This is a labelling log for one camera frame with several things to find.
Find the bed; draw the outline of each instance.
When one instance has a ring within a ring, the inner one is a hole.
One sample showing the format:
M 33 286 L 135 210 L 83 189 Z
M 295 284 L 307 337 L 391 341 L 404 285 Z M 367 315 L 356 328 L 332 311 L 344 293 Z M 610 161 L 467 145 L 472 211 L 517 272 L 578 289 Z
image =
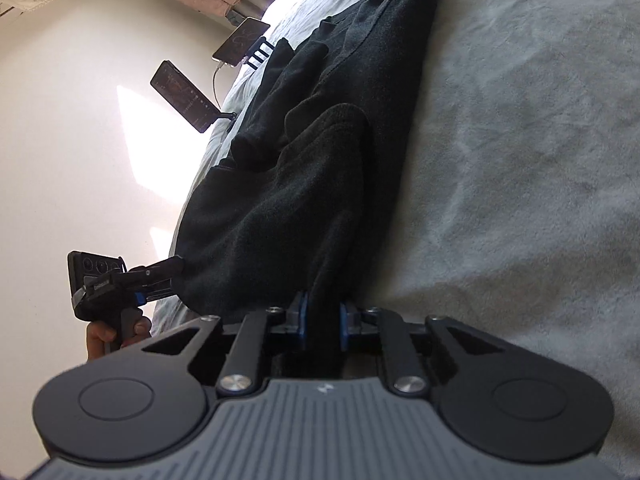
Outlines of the bed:
M 357 0 L 276 0 L 300 44 Z M 640 475 L 639 0 L 440 0 L 396 214 L 367 304 L 447 314 L 583 370 L 613 396 L 601 452 Z M 264 66 L 243 67 L 192 190 Z M 154 331 L 191 319 L 158 303 Z

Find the phone mount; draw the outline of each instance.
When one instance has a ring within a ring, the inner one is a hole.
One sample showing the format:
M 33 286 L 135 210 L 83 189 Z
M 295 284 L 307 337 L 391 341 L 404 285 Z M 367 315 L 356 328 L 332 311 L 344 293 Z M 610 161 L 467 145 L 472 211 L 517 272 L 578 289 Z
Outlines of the phone mount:
M 271 54 L 262 49 L 263 45 L 268 46 L 271 51 L 275 49 L 275 47 L 267 41 L 267 38 L 261 36 L 249 47 L 249 50 L 242 60 L 242 64 L 249 65 L 254 70 L 258 70 L 258 65 L 261 65 Z
M 340 318 L 340 379 L 305 368 L 302 293 L 64 372 L 34 401 L 52 459 L 30 478 L 618 478 L 594 455 L 613 405 L 584 373 L 450 318 Z
M 104 351 L 116 351 L 125 339 L 134 336 L 134 325 L 142 316 L 138 307 L 172 296 L 171 278 L 180 274 L 183 267 L 182 258 L 172 256 L 148 267 L 126 272 L 111 269 L 87 278 L 71 298 L 74 314 L 83 321 L 104 321 L 115 329 L 116 337 L 105 343 Z

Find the black cloth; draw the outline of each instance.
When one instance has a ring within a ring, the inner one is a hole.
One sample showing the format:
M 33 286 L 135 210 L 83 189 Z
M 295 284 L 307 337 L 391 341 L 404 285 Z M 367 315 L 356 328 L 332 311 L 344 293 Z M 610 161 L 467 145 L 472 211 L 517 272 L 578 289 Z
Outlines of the black cloth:
M 310 344 L 337 336 L 338 301 L 394 210 L 436 3 L 361 0 L 295 52 L 277 43 L 227 158 L 185 209 L 174 290 L 187 307 L 234 322 L 308 290 Z

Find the finger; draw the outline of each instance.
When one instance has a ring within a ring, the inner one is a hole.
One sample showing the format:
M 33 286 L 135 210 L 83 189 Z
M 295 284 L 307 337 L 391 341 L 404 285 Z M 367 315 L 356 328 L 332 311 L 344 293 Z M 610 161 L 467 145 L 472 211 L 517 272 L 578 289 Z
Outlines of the finger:
M 104 355 L 104 343 L 111 342 L 116 331 L 103 321 L 93 321 L 86 327 L 87 360 L 91 361 Z
M 136 335 L 143 335 L 150 333 L 151 331 L 151 320 L 148 317 L 142 317 L 133 327 L 133 331 Z
M 133 345 L 135 343 L 139 343 L 140 341 L 144 341 L 145 339 L 149 339 L 151 337 L 151 334 L 149 332 L 145 332 L 139 335 L 135 335 L 125 341 L 122 342 L 122 345 L 120 346 L 120 348 L 124 348 L 126 346 L 130 346 Z

